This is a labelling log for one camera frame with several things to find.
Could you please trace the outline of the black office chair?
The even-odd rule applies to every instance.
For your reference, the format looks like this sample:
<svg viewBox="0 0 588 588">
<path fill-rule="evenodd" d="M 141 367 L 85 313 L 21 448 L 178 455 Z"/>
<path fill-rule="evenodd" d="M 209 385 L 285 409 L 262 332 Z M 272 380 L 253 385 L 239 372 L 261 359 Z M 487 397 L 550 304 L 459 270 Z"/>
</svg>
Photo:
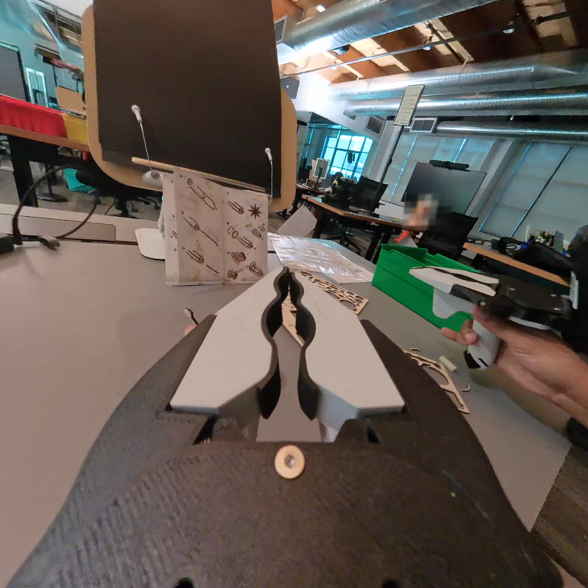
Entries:
<svg viewBox="0 0 588 588">
<path fill-rule="evenodd" d="M 417 246 L 456 261 L 478 219 L 457 212 L 444 214 L 422 233 Z"/>
</svg>

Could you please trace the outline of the person's right hand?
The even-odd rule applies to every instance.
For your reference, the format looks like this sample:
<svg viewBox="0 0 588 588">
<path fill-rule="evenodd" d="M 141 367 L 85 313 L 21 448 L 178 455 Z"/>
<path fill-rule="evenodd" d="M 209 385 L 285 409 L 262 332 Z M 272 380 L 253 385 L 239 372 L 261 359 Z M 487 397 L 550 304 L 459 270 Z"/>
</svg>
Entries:
<svg viewBox="0 0 588 588">
<path fill-rule="evenodd" d="M 478 335 L 473 330 L 474 321 L 501 342 L 496 366 L 529 391 L 548 400 L 555 354 L 560 350 L 576 353 L 554 334 L 496 318 L 478 308 L 474 310 L 473 320 L 465 322 L 459 332 L 444 327 L 441 333 L 446 339 L 460 345 L 473 345 L 478 342 Z"/>
</svg>

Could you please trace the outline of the red yellow banner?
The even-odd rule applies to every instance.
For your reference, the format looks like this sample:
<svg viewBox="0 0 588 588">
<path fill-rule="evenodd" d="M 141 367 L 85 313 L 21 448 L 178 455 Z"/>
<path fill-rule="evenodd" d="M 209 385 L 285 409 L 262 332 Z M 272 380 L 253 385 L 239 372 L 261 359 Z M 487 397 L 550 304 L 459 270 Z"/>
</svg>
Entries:
<svg viewBox="0 0 588 588">
<path fill-rule="evenodd" d="M 40 135 L 88 143 L 85 119 L 3 94 L 1 124 Z"/>
</svg>

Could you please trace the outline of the black panel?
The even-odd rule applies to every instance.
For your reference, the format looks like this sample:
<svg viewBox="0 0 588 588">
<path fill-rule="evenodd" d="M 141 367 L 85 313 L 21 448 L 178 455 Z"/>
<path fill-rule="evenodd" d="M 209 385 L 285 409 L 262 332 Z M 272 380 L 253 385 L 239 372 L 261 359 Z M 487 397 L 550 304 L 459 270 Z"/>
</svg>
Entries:
<svg viewBox="0 0 588 588">
<path fill-rule="evenodd" d="M 94 1 L 102 157 L 209 173 L 281 194 L 271 1 Z"/>
</svg>

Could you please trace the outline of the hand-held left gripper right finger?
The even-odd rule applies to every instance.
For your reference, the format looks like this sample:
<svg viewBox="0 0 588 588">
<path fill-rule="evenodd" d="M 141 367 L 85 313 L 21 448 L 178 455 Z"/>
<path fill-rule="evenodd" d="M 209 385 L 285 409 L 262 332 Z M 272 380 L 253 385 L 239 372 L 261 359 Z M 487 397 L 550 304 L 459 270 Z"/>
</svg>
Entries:
<svg viewBox="0 0 588 588">
<path fill-rule="evenodd" d="M 333 442 L 345 422 L 400 413 L 405 401 L 358 317 L 312 283 L 290 274 L 300 353 L 298 397 L 303 413 Z"/>
</svg>

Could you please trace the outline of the black computer monitor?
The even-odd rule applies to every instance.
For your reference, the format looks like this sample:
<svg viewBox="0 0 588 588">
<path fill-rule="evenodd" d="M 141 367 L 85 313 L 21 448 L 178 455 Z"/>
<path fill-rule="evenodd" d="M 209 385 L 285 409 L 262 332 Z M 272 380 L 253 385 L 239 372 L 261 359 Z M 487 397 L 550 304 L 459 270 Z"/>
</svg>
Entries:
<svg viewBox="0 0 588 588">
<path fill-rule="evenodd" d="M 438 214 L 464 214 L 487 176 L 486 172 L 454 171 L 419 162 L 410 176 L 401 202 L 413 208 L 418 203 L 432 205 Z"/>
<path fill-rule="evenodd" d="M 360 177 L 352 196 L 351 207 L 365 213 L 375 213 L 388 184 Z"/>
</svg>

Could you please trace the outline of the wooden sheet with uncut gears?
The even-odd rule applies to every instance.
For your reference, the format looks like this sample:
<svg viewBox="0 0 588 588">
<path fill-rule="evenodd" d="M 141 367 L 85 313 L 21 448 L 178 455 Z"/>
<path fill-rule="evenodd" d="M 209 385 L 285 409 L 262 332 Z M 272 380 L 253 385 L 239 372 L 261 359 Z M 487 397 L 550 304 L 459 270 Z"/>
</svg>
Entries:
<svg viewBox="0 0 588 588">
<path fill-rule="evenodd" d="M 300 347 L 304 345 L 304 340 L 299 336 L 296 329 L 296 313 L 297 309 L 288 295 L 282 302 L 282 326 L 288 331 L 291 337 L 299 344 Z"/>
</svg>

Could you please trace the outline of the wooden top office table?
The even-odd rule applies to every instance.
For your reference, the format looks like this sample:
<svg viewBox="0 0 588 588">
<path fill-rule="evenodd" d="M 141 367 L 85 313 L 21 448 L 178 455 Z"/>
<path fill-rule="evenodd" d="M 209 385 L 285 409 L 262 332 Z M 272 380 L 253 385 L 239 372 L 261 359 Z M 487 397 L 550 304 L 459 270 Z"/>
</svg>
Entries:
<svg viewBox="0 0 588 588">
<path fill-rule="evenodd" d="M 321 239 L 327 221 L 332 219 L 345 226 L 373 231 L 372 239 L 364 255 L 368 261 L 373 260 L 381 243 L 388 243 L 392 235 L 399 235 L 402 231 L 401 220 L 393 217 L 385 215 L 374 217 L 362 212 L 339 209 L 311 195 L 302 195 L 301 198 L 311 209 L 315 210 L 313 216 L 316 218 L 316 226 L 312 233 L 313 239 Z"/>
</svg>

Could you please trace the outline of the wooden sheet, three oval holes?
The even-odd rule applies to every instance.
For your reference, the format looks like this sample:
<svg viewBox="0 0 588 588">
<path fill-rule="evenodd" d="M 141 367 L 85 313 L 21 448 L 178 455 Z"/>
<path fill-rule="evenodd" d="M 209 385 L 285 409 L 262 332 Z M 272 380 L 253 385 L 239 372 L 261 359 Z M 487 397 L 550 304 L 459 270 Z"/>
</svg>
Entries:
<svg viewBox="0 0 588 588">
<path fill-rule="evenodd" d="M 326 292 L 332 298 L 336 299 L 345 308 L 352 311 L 354 314 L 359 315 L 368 304 L 369 299 L 361 295 L 351 292 L 336 283 L 330 282 L 321 277 L 315 276 L 310 272 L 301 270 L 297 274 L 304 277 L 310 283 L 315 284 L 318 288 Z"/>
</svg>

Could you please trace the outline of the grey desk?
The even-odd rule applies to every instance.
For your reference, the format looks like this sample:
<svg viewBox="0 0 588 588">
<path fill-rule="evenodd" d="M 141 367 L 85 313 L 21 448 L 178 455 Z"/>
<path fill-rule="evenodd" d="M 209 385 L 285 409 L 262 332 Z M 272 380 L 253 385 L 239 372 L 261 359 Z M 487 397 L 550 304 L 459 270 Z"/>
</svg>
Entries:
<svg viewBox="0 0 588 588">
<path fill-rule="evenodd" d="M 361 317 L 401 349 L 445 356 L 481 441 L 530 529 L 570 442 L 500 389 L 473 380 L 456 345 L 370 283 Z M 18 566 L 62 506 L 87 451 L 123 396 L 182 337 L 247 286 L 169 286 L 133 245 L 29 244 L 1 258 L 1 544 Z"/>
</svg>

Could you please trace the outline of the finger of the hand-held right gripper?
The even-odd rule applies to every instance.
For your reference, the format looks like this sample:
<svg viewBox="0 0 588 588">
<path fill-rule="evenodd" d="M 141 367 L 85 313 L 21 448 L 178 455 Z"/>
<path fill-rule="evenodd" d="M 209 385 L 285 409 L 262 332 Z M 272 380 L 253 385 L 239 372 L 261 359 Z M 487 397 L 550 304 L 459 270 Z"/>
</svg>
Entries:
<svg viewBox="0 0 588 588">
<path fill-rule="evenodd" d="M 469 299 L 451 294 L 457 280 L 474 281 L 474 273 L 448 268 L 412 268 L 409 275 L 433 287 L 432 312 L 435 316 L 448 319 L 458 312 L 471 313 L 474 304 Z"/>
<path fill-rule="evenodd" d="M 426 270 L 433 272 L 436 275 L 452 276 L 453 279 L 486 284 L 491 287 L 496 287 L 499 279 L 483 273 L 471 272 L 468 270 L 441 268 L 434 266 L 425 267 Z"/>
</svg>

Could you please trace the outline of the clear plastic wrap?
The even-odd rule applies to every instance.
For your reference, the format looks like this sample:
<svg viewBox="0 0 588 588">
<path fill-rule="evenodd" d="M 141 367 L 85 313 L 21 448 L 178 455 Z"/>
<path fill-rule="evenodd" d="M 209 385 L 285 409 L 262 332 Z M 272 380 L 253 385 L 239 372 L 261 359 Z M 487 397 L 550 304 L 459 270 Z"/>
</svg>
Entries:
<svg viewBox="0 0 588 588">
<path fill-rule="evenodd" d="M 373 280 L 373 272 L 318 241 L 269 233 L 268 246 L 283 265 L 293 270 L 318 273 L 337 284 L 371 283 Z"/>
</svg>

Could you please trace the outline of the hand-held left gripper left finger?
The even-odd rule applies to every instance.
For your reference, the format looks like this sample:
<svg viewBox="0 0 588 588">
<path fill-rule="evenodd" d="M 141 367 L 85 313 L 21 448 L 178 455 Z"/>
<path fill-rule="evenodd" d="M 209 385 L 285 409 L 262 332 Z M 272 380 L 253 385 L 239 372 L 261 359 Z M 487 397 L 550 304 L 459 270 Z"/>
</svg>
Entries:
<svg viewBox="0 0 588 588">
<path fill-rule="evenodd" d="M 170 401 L 176 412 L 268 419 L 281 395 L 276 332 L 290 272 L 280 266 L 225 305 Z"/>
</svg>

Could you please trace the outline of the silver air duct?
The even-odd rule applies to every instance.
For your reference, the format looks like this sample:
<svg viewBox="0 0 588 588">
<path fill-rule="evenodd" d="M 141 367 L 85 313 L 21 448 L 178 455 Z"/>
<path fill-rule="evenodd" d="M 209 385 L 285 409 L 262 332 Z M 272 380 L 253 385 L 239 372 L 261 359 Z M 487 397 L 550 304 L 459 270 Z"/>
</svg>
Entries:
<svg viewBox="0 0 588 588">
<path fill-rule="evenodd" d="M 298 111 L 378 135 L 417 116 L 586 117 L 587 1 L 272 1 Z"/>
</svg>

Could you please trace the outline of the white sign on pole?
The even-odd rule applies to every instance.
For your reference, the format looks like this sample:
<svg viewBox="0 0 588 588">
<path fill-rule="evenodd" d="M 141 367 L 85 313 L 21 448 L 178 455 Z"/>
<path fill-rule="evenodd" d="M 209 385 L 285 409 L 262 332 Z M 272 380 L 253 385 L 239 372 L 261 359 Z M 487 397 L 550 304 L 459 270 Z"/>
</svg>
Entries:
<svg viewBox="0 0 588 588">
<path fill-rule="evenodd" d="M 387 156 L 384 169 L 380 174 L 380 185 L 384 182 L 386 174 L 391 166 L 393 155 L 398 146 L 403 129 L 406 126 L 409 126 L 412 122 L 418 103 L 422 97 L 424 88 L 424 85 L 411 85 L 407 86 L 407 88 L 404 91 L 404 94 L 401 98 L 399 109 L 394 117 L 393 126 L 396 130 L 393 131 L 392 146 Z"/>
</svg>

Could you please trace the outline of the green plastic bin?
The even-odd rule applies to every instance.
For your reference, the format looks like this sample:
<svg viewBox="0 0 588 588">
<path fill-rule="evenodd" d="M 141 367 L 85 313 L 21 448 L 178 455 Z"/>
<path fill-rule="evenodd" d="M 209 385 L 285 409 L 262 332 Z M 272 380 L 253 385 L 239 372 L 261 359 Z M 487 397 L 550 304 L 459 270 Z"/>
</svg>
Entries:
<svg viewBox="0 0 588 588">
<path fill-rule="evenodd" d="M 415 279 L 409 270 L 425 266 L 471 271 L 471 268 L 427 249 L 387 244 L 380 248 L 372 285 L 438 328 L 460 331 L 471 315 L 458 312 L 448 319 L 432 311 L 433 287 Z"/>
</svg>

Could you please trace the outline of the wooden book stand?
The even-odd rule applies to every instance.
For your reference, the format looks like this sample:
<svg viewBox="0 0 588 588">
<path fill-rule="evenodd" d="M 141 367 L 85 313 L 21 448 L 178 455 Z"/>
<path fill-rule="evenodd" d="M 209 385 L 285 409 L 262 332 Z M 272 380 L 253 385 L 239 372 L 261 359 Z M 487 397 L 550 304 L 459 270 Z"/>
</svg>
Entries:
<svg viewBox="0 0 588 588">
<path fill-rule="evenodd" d="M 143 173 L 146 171 L 140 164 L 116 164 L 104 161 L 98 130 L 98 92 L 96 77 L 96 44 L 93 7 L 85 9 L 82 16 L 82 44 L 85 63 L 85 106 L 89 151 L 93 161 L 100 170 L 94 177 L 102 175 L 120 185 L 129 187 L 131 191 L 154 188 L 161 191 L 160 182 L 146 183 Z M 288 208 L 295 197 L 296 191 L 296 110 L 289 95 L 281 90 L 281 191 L 280 196 L 273 196 L 270 210 Z"/>
</svg>

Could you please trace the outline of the black bag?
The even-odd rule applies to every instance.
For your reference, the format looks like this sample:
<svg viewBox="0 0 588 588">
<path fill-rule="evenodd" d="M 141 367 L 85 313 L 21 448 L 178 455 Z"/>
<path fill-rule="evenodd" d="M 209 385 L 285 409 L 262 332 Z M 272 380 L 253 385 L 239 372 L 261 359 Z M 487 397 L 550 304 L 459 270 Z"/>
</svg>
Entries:
<svg viewBox="0 0 588 588">
<path fill-rule="evenodd" d="M 496 251 L 515 261 L 539 268 L 561 278 L 570 278 L 571 261 L 564 254 L 557 252 L 547 245 L 527 241 L 520 242 L 511 238 L 499 238 L 493 241 Z"/>
</svg>

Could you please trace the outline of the triangular wooden frame piece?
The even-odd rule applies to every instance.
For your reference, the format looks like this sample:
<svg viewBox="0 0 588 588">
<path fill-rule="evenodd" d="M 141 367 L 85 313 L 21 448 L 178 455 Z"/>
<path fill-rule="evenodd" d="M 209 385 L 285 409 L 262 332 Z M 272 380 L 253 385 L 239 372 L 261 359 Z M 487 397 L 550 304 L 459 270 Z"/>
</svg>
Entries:
<svg viewBox="0 0 588 588">
<path fill-rule="evenodd" d="M 415 353 L 413 350 L 404 350 L 403 352 L 415 362 L 415 364 L 428 372 L 445 393 L 453 397 L 454 404 L 462 414 L 468 415 L 470 413 L 469 408 L 461 396 L 460 389 L 454 384 L 450 373 L 447 371 L 443 363 L 423 357 L 418 353 Z"/>
</svg>

